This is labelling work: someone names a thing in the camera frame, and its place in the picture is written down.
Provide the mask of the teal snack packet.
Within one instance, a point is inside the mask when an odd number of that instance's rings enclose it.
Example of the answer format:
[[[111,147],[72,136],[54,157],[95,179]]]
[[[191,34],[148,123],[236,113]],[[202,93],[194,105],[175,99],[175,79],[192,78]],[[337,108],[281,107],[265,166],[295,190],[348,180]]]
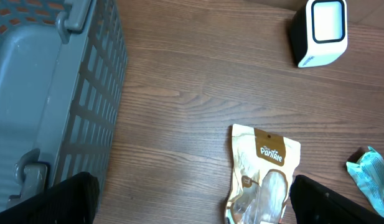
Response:
[[[374,210],[384,218],[384,158],[373,147],[357,162],[346,162],[347,172]]]

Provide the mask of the brown cookie pouch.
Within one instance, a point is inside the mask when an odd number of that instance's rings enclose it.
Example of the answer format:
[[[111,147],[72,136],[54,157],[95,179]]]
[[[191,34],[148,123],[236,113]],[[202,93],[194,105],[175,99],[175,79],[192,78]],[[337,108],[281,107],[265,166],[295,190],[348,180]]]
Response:
[[[301,144],[273,133],[232,126],[232,182],[226,223],[281,223]]]

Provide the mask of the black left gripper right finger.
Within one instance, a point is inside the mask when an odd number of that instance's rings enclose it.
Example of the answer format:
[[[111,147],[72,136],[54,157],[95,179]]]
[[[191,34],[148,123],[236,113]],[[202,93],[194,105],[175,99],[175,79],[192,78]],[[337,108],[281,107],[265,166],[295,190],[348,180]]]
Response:
[[[297,224],[384,224],[384,218],[305,175],[290,190]]]

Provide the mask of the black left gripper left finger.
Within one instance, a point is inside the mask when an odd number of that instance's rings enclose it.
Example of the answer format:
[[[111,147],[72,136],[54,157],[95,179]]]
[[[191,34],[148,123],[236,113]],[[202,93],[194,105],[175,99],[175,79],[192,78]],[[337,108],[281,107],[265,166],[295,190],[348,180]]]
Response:
[[[98,210],[99,181],[81,172],[0,213],[0,224],[93,223]]]

